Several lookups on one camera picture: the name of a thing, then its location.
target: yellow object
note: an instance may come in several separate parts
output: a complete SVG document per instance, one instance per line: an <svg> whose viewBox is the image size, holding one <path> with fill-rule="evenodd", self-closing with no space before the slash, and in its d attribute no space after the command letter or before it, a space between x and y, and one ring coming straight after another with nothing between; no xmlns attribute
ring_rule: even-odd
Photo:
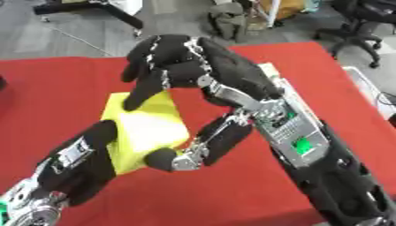
<svg viewBox="0 0 396 226"><path fill-rule="evenodd" d="M166 91L129 112L122 108L128 95L111 94L102 115L102 120L111 119L117 124L117 141L108 145L117 175L144 167L144 156L158 148L177 147L189 138L188 130Z"/></svg>

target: office chair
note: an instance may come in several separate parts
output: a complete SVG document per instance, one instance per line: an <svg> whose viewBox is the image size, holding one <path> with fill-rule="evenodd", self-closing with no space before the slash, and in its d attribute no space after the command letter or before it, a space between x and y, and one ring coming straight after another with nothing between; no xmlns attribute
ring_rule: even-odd
<svg viewBox="0 0 396 226"><path fill-rule="evenodd" d="M381 48L382 40L368 34L367 29L363 29L363 25L376 22L396 26L396 0L334 0L332 7L344 15L350 23L342 25L340 29L318 29L314 38L320 39L321 34L340 37L343 41L331 49L335 59L346 45L355 45L372 56L373 62L369 66L377 68L380 56L376 50ZM370 46L366 41L374 41L375 44Z"/></svg>
<svg viewBox="0 0 396 226"><path fill-rule="evenodd" d="M101 9L132 26L133 35L139 36L143 28L143 22L133 15L141 7L142 0L47 0L46 4L34 6L33 11L36 15L44 15L67 11Z"/></svg>

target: red table surface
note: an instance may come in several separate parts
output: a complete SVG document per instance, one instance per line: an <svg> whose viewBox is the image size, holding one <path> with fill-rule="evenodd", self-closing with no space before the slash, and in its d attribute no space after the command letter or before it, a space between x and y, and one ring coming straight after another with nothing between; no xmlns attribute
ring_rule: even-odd
<svg viewBox="0 0 396 226"><path fill-rule="evenodd" d="M391 194L396 132L359 94L339 65L313 42L235 47L257 63L272 62L367 163ZM97 121L119 81L122 58L60 57L1 61L9 86L0 92L0 191L31 175L51 148ZM192 134L226 111L198 90L175 89ZM142 169L113 180L59 225L295 225L321 222L254 132L213 167L165 173Z"/></svg>

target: black robotic finger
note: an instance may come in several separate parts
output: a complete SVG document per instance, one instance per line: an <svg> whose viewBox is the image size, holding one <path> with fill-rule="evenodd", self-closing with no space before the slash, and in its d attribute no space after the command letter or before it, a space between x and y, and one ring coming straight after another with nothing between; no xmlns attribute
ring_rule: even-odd
<svg viewBox="0 0 396 226"><path fill-rule="evenodd" d="M69 200L69 206L75 207L93 198L97 193L99 193L106 183L98 183L89 177L84 177L83 183L78 184L69 191L67 199Z"/></svg>
<svg viewBox="0 0 396 226"><path fill-rule="evenodd" d="M190 37L182 34L159 36L158 45L152 51L153 63L156 67L185 62L193 57L185 43Z"/></svg>
<svg viewBox="0 0 396 226"><path fill-rule="evenodd" d="M155 68L149 75L138 78L135 89L124 101L124 109L139 108L147 99L160 93L165 87L197 87L196 80L203 73L204 70L196 61L172 64L163 69Z"/></svg>
<svg viewBox="0 0 396 226"><path fill-rule="evenodd" d="M42 173L37 178L40 186L46 191L68 192L79 186L82 175L90 175L96 181L106 182L115 176L107 145L117 138L117 126L111 120L94 124L64 144L55 148L39 163L44 164ZM79 150L83 159L65 165L64 159L75 155Z"/></svg>
<svg viewBox="0 0 396 226"><path fill-rule="evenodd" d="M256 64L209 39L201 38L199 44L212 67L211 76L222 84L235 87L256 100L279 97L279 91Z"/></svg>
<svg viewBox="0 0 396 226"><path fill-rule="evenodd" d="M171 64L164 67L172 87L197 87L197 80L205 71L198 61L187 61L185 63Z"/></svg>
<svg viewBox="0 0 396 226"><path fill-rule="evenodd" d="M148 76L139 77L136 87L124 100L124 110L138 109L148 98L163 91L162 70L154 70Z"/></svg>
<svg viewBox="0 0 396 226"><path fill-rule="evenodd" d="M148 73L149 68L146 62L146 56L150 53L150 48L154 44L157 36L152 36L140 42L134 49L129 52L126 59L129 65L126 66L122 74L122 81L131 82L140 77L140 75Z"/></svg>
<svg viewBox="0 0 396 226"><path fill-rule="evenodd" d="M208 139L224 122L224 117L217 118L212 123L206 125L198 133L198 137L201 140ZM203 159L203 163L206 166L210 166L215 163L236 145L238 145L238 143L244 140L252 132L252 129L253 127L251 124L239 125L233 121L230 121L227 127L216 134L207 143L206 147L209 150L209 155Z"/></svg>
<svg viewBox="0 0 396 226"><path fill-rule="evenodd" d="M176 156L173 149L165 147L146 155L144 162L151 168L171 172L171 163Z"/></svg>

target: black chair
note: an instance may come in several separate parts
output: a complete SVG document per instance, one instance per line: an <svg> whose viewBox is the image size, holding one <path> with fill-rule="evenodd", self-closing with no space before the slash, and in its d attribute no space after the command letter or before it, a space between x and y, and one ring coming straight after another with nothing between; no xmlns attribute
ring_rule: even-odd
<svg viewBox="0 0 396 226"><path fill-rule="evenodd" d="M340 29L319 29L314 38L320 39L321 34L340 37L343 41L331 49L335 59L346 45L355 45L372 56L373 62L369 66L377 68L380 57L376 50L381 48L382 40L368 33L367 27L363 25L375 22L396 26L396 0L334 0L332 7L344 15L349 23L342 25ZM374 41L375 44L371 46L366 41Z"/></svg>

